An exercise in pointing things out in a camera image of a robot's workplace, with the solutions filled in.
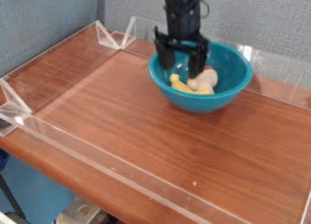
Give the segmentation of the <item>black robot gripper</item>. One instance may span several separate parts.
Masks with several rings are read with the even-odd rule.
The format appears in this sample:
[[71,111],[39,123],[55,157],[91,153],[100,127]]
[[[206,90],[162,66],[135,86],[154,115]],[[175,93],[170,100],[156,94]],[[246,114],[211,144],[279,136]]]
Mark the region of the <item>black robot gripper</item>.
[[188,77],[197,78],[205,70],[210,52],[210,40],[201,34],[201,4],[210,6],[205,0],[164,0],[168,32],[155,27],[155,49],[159,62],[166,69],[175,65],[174,50],[183,50],[179,43],[190,41]]

